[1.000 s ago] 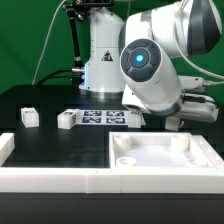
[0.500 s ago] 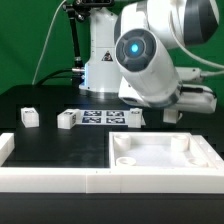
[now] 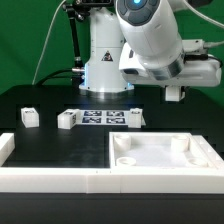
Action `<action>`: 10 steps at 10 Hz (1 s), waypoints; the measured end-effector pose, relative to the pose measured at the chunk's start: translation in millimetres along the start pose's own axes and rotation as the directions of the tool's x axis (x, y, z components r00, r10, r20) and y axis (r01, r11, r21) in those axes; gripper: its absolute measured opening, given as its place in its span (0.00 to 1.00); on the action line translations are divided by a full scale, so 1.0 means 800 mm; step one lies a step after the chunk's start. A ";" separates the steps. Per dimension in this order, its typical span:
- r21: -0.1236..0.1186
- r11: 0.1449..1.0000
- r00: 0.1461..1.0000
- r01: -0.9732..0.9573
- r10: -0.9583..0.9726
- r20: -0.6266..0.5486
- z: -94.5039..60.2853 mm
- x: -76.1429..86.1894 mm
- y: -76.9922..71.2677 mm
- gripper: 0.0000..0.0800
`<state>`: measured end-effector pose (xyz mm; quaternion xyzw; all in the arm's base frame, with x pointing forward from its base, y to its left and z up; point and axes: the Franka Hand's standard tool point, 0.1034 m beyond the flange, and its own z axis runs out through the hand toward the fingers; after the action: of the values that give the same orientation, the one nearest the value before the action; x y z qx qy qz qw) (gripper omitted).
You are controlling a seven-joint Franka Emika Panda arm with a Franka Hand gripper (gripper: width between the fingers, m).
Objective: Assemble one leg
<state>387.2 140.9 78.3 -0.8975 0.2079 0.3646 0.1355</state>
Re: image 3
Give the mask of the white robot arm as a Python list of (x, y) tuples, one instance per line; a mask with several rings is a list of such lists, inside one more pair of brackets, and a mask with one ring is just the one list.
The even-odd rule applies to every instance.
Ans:
[(213, 45), (182, 39), (174, 16), (212, 1), (80, 0), (91, 18), (91, 57), (80, 90), (104, 97), (157, 85), (168, 101), (179, 101), (185, 87), (219, 85), (222, 62), (208, 53)]

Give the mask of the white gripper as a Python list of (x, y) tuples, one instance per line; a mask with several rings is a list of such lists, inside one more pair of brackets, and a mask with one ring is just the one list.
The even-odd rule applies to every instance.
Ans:
[(133, 85), (215, 87), (221, 82), (222, 62), (208, 54), (202, 39), (183, 41), (184, 53), (167, 66), (141, 64), (128, 43), (124, 45), (119, 70)]

